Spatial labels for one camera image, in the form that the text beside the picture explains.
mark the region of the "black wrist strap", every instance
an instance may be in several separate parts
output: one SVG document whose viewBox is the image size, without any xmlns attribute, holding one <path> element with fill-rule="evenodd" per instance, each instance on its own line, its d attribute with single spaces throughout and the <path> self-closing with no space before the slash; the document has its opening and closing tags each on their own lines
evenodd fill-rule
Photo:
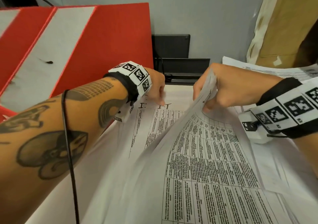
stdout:
<svg viewBox="0 0 318 224">
<path fill-rule="evenodd" d="M 103 78 L 105 77 L 114 77 L 118 81 L 122 83 L 122 85 L 127 89 L 128 92 L 128 100 L 127 102 L 136 102 L 138 98 L 138 90 L 136 84 L 133 83 L 133 81 L 124 74 L 121 74 L 119 72 L 111 72 L 106 73 Z"/>
<path fill-rule="evenodd" d="M 269 89 L 267 92 L 265 92 L 256 105 L 262 105 L 294 88 L 297 88 L 300 85 L 302 85 L 302 83 L 296 78 L 285 78 L 278 84 L 273 86 L 271 89 Z M 314 119 L 304 124 L 281 130 L 280 132 L 285 134 L 288 138 L 295 139 L 316 133 L 318 129 L 317 126 L 318 119 Z"/>
<path fill-rule="evenodd" d="M 273 86 L 271 89 L 269 89 L 267 92 L 265 92 L 260 100 L 257 102 L 257 106 L 262 105 L 298 86 L 301 85 L 301 82 L 298 81 L 296 78 L 290 77 L 285 78 L 279 83 L 277 83 L 275 86 Z"/>
</svg>

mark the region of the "gray wall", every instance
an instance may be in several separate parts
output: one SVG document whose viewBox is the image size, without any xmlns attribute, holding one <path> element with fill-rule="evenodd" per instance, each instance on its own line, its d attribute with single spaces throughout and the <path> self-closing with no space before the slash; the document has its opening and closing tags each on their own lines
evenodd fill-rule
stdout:
<svg viewBox="0 0 318 224">
<path fill-rule="evenodd" d="M 153 34 L 191 34 L 189 57 L 207 57 L 212 62 L 221 62 L 223 56 L 246 61 L 263 0 L 51 1 L 56 5 L 149 2 Z"/>
</svg>

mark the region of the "forearm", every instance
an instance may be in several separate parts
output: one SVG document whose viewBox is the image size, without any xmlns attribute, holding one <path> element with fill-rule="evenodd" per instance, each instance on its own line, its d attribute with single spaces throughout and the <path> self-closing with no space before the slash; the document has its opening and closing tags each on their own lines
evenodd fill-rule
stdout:
<svg viewBox="0 0 318 224">
<path fill-rule="evenodd" d="M 294 142 L 311 164 L 318 178 L 318 133 L 294 139 Z"/>
<path fill-rule="evenodd" d="M 73 163 L 89 150 L 127 101 L 127 90 L 104 78 L 70 90 L 67 123 Z M 0 124 L 0 216 L 24 223 L 68 174 L 61 95 Z"/>
</svg>

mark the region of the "black device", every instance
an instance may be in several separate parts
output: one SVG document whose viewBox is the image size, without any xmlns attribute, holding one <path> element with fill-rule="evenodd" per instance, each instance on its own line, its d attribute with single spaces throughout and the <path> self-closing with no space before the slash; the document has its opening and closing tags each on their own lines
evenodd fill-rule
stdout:
<svg viewBox="0 0 318 224">
<path fill-rule="evenodd" d="M 188 58 L 190 35 L 152 35 L 153 57 Z"/>
<path fill-rule="evenodd" d="M 167 84 L 193 85 L 209 67 L 209 58 L 156 58 Z"/>
</svg>

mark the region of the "hand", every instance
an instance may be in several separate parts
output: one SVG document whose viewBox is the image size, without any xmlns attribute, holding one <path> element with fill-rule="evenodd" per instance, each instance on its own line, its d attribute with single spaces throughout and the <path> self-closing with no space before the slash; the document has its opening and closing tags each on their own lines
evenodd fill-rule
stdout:
<svg viewBox="0 0 318 224">
<path fill-rule="evenodd" d="M 150 75 L 152 87 L 147 93 L 147 96 L 155 101 L 157 104 L 164 106 L 164 81 L 165 77 L 162 73 L 155 71 L 154 69 L 150 69 L 145 67 L 147 72 Z"/>
<path fill-rule="evenodd" d="M 194 84 L 193 100 L 198 97 L 210 69 L 217 77 L 217 94 L 206 102 L 204 112 L 216 107 L 227 108 L 257 103 L 263 93 L 282 80 L 281 77 L 265 73 L 212 63 Z"/>
</svg>

